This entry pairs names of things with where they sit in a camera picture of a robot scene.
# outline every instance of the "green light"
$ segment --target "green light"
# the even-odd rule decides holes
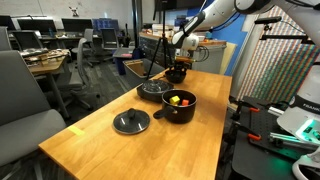
[[[311,126],[313,122],[314,122],[313,119],[307,120],[307,121],[298,129],[298,131],[296,132],[296,135],[297,135],[299,138],[301,138],[301,139],[304,139],[304,140],[307,140],[307,141],[311,140],[308,136],[305,136],[305,135],[304,135],[304,132],[303,132],[303,131],[304,131],[305,129],[307,129],[307,127]]]

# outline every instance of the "pot lid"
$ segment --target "pot lid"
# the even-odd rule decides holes
[[[151,93],[161,93],[169,88],[170,87],[167,82],[158,79],[148,80],[142,84],[142,89]]]
[[[115,130],[123,134],[142,132],[147,129],[149,124],[149,115],[144,111],[133,108],[118,114],[113,120]]]

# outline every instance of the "gray chair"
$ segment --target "gray chair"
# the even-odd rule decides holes
[[[34,31],[13,31],[20,51],[26,49],[42,49],[43,45]]]
[[[89,60],[88,57],[89,55],[92,55],[95,53],[95,48],[94,48],[94,44],[93,44],[93,29],[85,29],[84,31],[84,38],[87,40],[87,42],[84,44],[83,47],[83,53],[84,53],[84,57],[85,57],[85,62],[90,66],[93,67],[92,63],[100,63],[100,61],[96,61],[96,60]],[[73,48],[71,50],[73,53],[78,53],[78,48]]]
[[[17,165],[24,157],[37,154],[38,144],[66,124],[50,108],[18,51],[0,51],[0,64],[0,166],[13,162]],[[35,162],[37,178],[41,178],[39,162]],[[17,170],[14,168],[4,179]]]
[[[92,110],[93,107],[82,100],[82,97],[88,95],[90,89],[90,80],[83,67],[83,45],[87,42],[85,38],[81,38],[78,45],[77,53],[77,69],[71,73],[61,73],[57,78],[57,87],[61,92],[68,92],[71,98],[65,100],[65,105],[69,105],[73,101],[78,101],[87,110]],[[98,93],[93,93],[97,98],[100,97]]]
[[[116,34],[116,30],[113,28],[103,28],[101,30],[102,35],[102,49],[106,51],[114,52],[120,48],[120,43]]]
[[[0,42],[0,51],[12,50],[8,37],[7,27],[5,26],[0,26]]]

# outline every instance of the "computer monitor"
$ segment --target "computer monitor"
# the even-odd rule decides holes
[[[21,30],[38,30],[40,33],[48,33],[49,29],[57,32],[52,19],[18,19]]]
[[[119,23],[117,19],[108,19],[108,18],[100,18],[93,19],[93,29],[96,32],[100,32],[100,29],[104,28],[113,28],[116,31],[119,31]]]
[[[84,32],[85,29],[92,29],[91,19],[61,19],[66,32]]]
[[[16,30],[10,16],[0,15],[0,26],[7,26],[8,31]]]

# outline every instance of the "black bowl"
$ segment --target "black bowl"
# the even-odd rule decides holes
[[[175,71],[168,70],[166,71],[166,78],[171,83],[181,83],[184,78],[186,78],[187,73],[185,71]]]

